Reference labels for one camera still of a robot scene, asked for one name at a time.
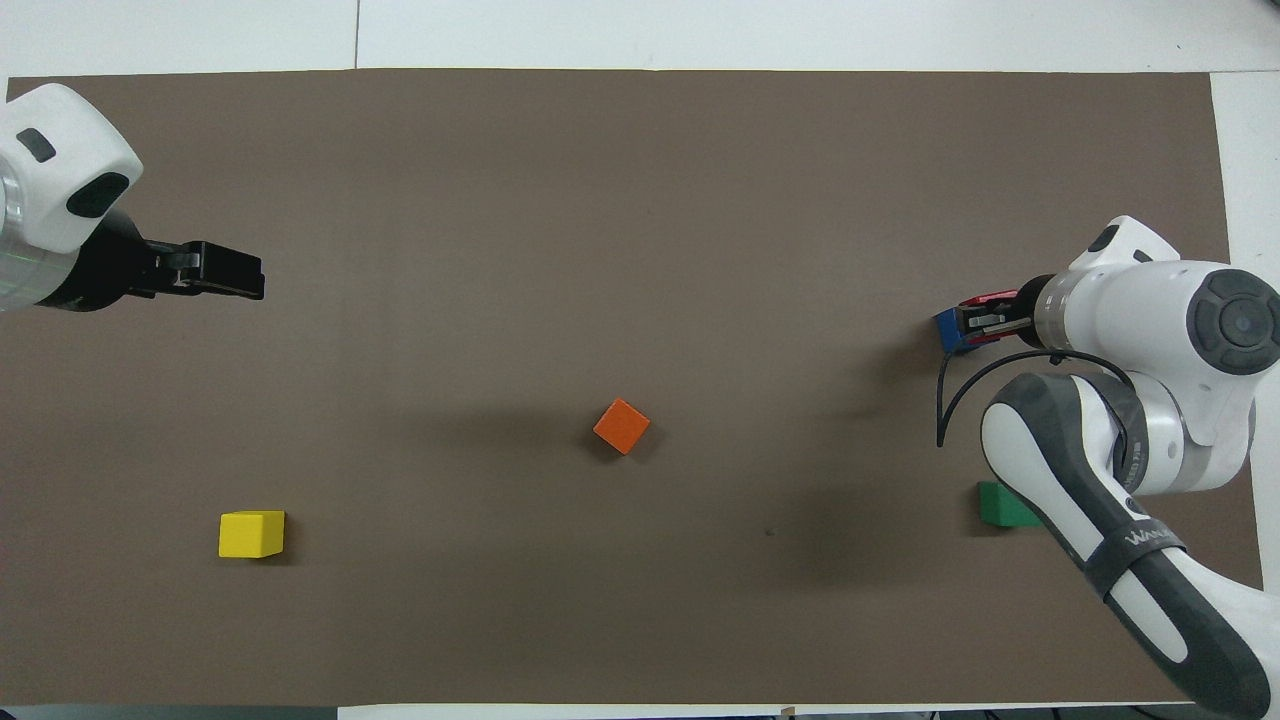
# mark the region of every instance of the white table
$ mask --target white table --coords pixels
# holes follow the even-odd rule
[[[1208,72],[1233,263],[1280,287],[1280,6],[1266,0],[4,0],[18,76],[428,68]],[[1280,592],[1280,377],[1253,486]],[[998,698],[986,707],[998,707]],[[375,706],[343,717],[767,715],[751,706]],[[1055,703],[1046,698],[1046,705]],[[918,708],[968,706],[924,705]],[[796,706],[800,714],[904,706]]]

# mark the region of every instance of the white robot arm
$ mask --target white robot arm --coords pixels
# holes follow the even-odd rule
[[[1254,389],[1280,359],[1280,296],[1244,270],[1181,260],[1121,217],[1020,297],[1024,340],[1125,377],[1019,375],[983,416],[987,462],[1188,697],[1280,719],[1280,598],[1198,564],[1133,497],[1240,469]]]
[[[260,300],[257,258],[138,234],[114,206],[141,176],[128,142],[69,87],[0,105],[0,311],[99,310],[124,295]]]

